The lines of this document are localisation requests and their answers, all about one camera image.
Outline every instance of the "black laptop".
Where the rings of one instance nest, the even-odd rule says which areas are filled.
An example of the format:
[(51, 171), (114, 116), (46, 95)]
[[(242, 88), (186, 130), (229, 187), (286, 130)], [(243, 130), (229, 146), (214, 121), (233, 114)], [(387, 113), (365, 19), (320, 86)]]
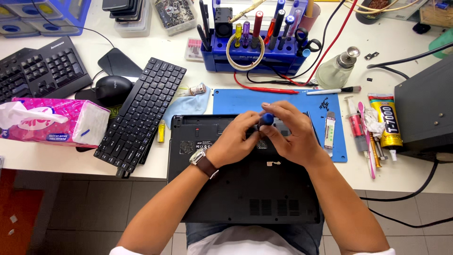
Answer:
[[(173, 116), (168, 182), (189, 165), (190, 156), (200, 147), (209, 148), (236, 116)], [(284, 136), (290, 135), (289, 129), (277, 118), (274, 126)], [(240, 162), (221, 167), (216, 177), (201, 189), (182, 221), (319, 223), (319, 204), (305, 168), (278, 155), (270, 140), (265, 138)]]

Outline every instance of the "jeans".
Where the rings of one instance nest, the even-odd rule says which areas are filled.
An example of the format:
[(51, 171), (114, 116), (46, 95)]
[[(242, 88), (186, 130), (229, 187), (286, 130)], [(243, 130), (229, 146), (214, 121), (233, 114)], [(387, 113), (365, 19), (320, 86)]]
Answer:
[(275, 231), (291, 246), (305, 253), (318, 255), (319, 244), (323, 235), (324, 215), (318, 224), (216, 224), (186, 223), (187, 246), (203, 240), (205, 237), (224, 231), (231, 226), (261, 226)]

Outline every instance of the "hand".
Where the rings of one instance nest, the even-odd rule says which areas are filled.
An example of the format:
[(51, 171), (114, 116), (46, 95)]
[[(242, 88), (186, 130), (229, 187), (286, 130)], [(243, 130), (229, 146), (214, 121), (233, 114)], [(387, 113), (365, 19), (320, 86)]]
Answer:
[(261, 107), (264, 109), (262, 113), (272, 113), (291, 130), (291, 135), (285, 138), (274, 126), (260, 127), (260, 131), (272, 141), (280, 156), (306, 168), (330, 160), (316, 140), (310, 118), (294, 105), (288, 101), (278, 101), (272, 104), (262, 103)]
[(246, 139), (246, 131), (257, 124), (259, 119), (260, 115), (257, 112), (247, 111), (239, 114), (206, 151), (209, 161), (216, 168), (220, 168), (236, 163), (249, 155), (260, 139), (260, 133), (255, 131)]

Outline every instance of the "brown leather watch strap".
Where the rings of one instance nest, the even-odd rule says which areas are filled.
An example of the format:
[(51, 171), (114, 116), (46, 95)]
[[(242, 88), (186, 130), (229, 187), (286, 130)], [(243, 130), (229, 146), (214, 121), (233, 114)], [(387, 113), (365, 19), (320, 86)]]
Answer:
[(206, 157), (202, 157), (197, 162), (197, 167), (200, 168), (200, 170), (203, 171), (209, 177), (209, 179), (214, 178), (214, 176), (219, 171)]

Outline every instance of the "black mouse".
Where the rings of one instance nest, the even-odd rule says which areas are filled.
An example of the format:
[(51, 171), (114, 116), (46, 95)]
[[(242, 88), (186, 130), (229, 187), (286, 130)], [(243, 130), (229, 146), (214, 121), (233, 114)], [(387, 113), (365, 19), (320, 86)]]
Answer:
[(122, 76), (102, 77), (96, 82), (96, 99), (112, 98), (123, 94), (127, 96), (132, 87), (132, 82)]

